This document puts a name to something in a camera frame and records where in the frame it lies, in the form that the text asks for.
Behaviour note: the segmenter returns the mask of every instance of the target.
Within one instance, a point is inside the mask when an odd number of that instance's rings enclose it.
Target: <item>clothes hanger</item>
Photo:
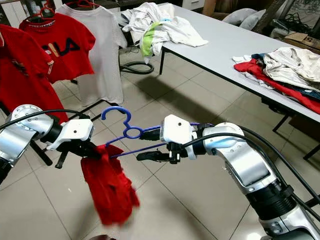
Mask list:
[[[83,8],[100,7],[100,5],[98,5],[94,2],[91,2],[89,0],[77,0],[77,1],[70,1],[70,2],[66,3],[67,6],[70,6],[73,4],[76,4],[77,7],[83,7]]]
[[[109,144],[111,143],[114,143],[116,141],[119,141],[121,139],[138,139],[140,138],[145,132],[149,132],[149,131],[153,131],[153,130],[158,130],[160,129],[160,125],[156,125],[156,126],[152,126],[152,127],[148,127],[148,128],[141,128],[139,126],[133,126],[133,125],[130,125],[129,124],[129,121],[131,120],[131,113],[128,109],[122,107],[122,106],[110,106],[108,108],[106,108],[105,110],[102,111],[101,113],[101,120],[106,120],[106,115],[108,112],[112,111],[112,110],[118,110],[120,112],[123,112],[126,114],[126,120],[123,121],[123,125],[125,126],[125,129],[123,130],[123,135],[122,136],[119,136],[119,137],[116,137],[110,141],[107,141],[105,143],[105,146],[108,147]],[[197,122],[191,122],[190,123],[191,126],[197,126],[199,125],[199,123]],[[130,135],[128,134],[128,131],[132,131],[132,130],[136,130],[138,131],[138,134],[136,135]],[[148,150],[148,149],[153,149],[153,148],[157,148],[157,147],[161,147],[163,145],[166,145],[166,143],[159,143],[159,144],[156,144],[156,145],[151,145],[151,146],[147,146],[147,147],[144,147],[144,148],[141,148],[141,149],[137,149],[137,150],[133,150],[133,151],[128,151],[128,152],[124,152],[124,153],[121,153],[121,154],[118,154],[118,155],[113,155],[111,156],[110,158],[117,158],[117,157],[120,157],[120,156],[125,156],[125,155],[129,155],[129,154],[133,154],[133,153],[137,153],[137,152],[141,152],[141,151],[144,151],[144,150]]]
[[[55,11],[52,8],[48,7],[49,5],[48,1],[49,0],[46,0],[45,4],[40,9],[39,13],[36,13],[27,17],[27,21],[31,23],[44,23],[44,22],[48,22],[48,21],[51,22],[52,20],[55,20],[53,18],[53,16],[55,15]]]

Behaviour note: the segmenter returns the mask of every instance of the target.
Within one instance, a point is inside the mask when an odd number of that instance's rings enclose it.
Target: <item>red cloth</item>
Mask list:
[[[282,93],[285,93],[288,96],[294,97],[302,105],[306,106],[308,109],[320,114],[320,102],[313,100],[309,97],[303,96],[300,92],[291,89],[289,87],[279,84],[277,81],[272,80],[270,77],[266,76],[261,67],[257,65],[256,59],[252,59],[249,62],[242,62],[234,65],[234,68],[239,72],[248,72],[252,75],[255,75],[257,79],[263,80],[275,89],[279,90]]]
[[[88,54],[95,44],[95,37],[72,17],[55,13],[53,18],[42,23],[24,20],[19,26],[31,34],[53,59],[50,82],[93,74]]]
[[[103,225],[123,224],[140,205],[131,181],[125,176],[120,161],[110,156],[123,151],[113,145],[97,146],[100,159],[86,157],[81,160],[85,181],[88,183],[94,206]]]
[[[0,102],[10,112],[22,104],[64,108],[47,78],[53,63],[28,33],[0,24]],[[68,121],[65,112],[53,115]]]

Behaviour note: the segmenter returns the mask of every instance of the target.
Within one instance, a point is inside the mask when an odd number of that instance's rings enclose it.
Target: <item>red hanger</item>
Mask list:
[[[27,17],[27,20],[33,19],[34,17],[37,17],[37,16],[39,16],[43,21],[54,20],[53,17],[46,17],[43,14],[43,12],[45,12],[45,10],[48,9],[53,15],[55,15],[55,11],[52,8],[48,7],[48,5],[49,5],[49,0],[46,0],[45,4],[40,9],[40,12]]]
[[[94,2],[90,2],[88,0],[77,0],[77,1],[71,1],[71,2],[66,3],[66,5],[68,5],[68,6],[72,5],[72,4],[76,4],[78,7],[84,7],[84,8],[89,8],[92,6],[100,7],[100,5],[95,4]]]

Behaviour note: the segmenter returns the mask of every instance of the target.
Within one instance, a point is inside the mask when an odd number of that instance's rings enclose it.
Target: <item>white pillow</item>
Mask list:
[[[248,16],[256,13],[257,11],[251,8],[242,8],[237,11],[230,13],[222,21],[232,25],[239,25],[245,20]]]
[[[250,16],[248,16],[243,22],[240,24],[240,28],[247,29],[247,30],[252,30],[257,22],[261,19],[263,14],[265,14],[266,10],[263,9],[261,11],[258,11]]]

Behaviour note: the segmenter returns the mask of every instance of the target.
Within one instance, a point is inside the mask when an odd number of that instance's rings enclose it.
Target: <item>pile of clothes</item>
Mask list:
[[[145,2],[121,15],[128,22],[122,30],[131,33],[133,43],[139,45],[146,63],[153,54],[160,54],[163,42],[166,41],[193,47],[208,43],[189,21],[175,16],[174,6],[170,3],[158,6],[154,2]]]
[[[307,50],[280,47],[270,53],[232,58],[234,68],[261,86],[293,98],[320,114],[320,56]]]

